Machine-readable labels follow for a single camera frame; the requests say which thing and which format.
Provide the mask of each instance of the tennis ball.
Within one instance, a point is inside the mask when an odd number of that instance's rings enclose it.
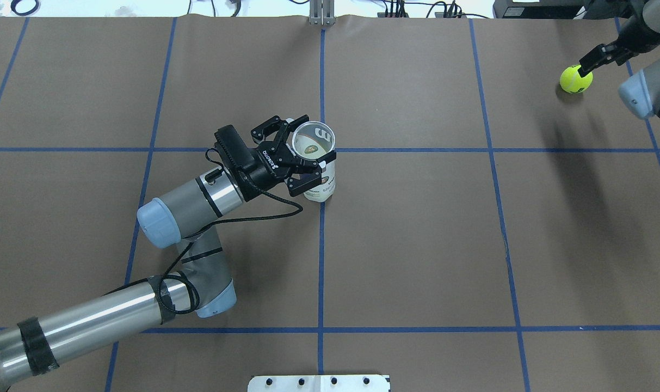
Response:
[[[581,77],[578,72],[580,67],[581,65],[572,65],[562,72],[562,76],[559,77],[559,86],[562,90],[569,94],[576,94],[589,88],[593,82],[593,72]]]

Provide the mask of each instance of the black box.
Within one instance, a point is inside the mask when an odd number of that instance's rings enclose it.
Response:
[[[494,16],[514,19],[573,19],[583,5],[583,0],[540,0],[534,3],[494,0]]]

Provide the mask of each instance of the white mounting plate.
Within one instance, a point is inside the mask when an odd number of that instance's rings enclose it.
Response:
[[[248,392],[390,392],[390,376],[257,376],[250,380]]]

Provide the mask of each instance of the cylindrical container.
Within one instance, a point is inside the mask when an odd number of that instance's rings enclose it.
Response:
[[[307,159],[318,159],[335,149],[335,133],[319,121],[301,124],[292,135],[291,146],[296,154]],[[323,182],[310,191],[304,192],[305,198],[322,203],[335,191],[335,161],[323,169]]]

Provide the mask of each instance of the blue joint cap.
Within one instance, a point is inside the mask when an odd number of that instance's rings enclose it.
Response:
[[[149,241],[160,249],[182,239],[175,217],[161,199],[155,198],[141,206],[136,218]]]
[[[207,317],[223,313],[226,310],[233,308],[233,305],[236,304],[236,301],[238,301],[238,297],[236,297],[236,290],[233,288],[233,280],[231,280],[231,282],[228,283],[228,286],[226,286],[226,288],[223,289],[223,291],[219,293],[216,298],[197,310],[197,315],[200,318],[205,319]]]
[[[640,70],[621,84],[618,92],[632,114],[640,119],[648,119],[653,116],[653,105],[646,87],[644,70]]]

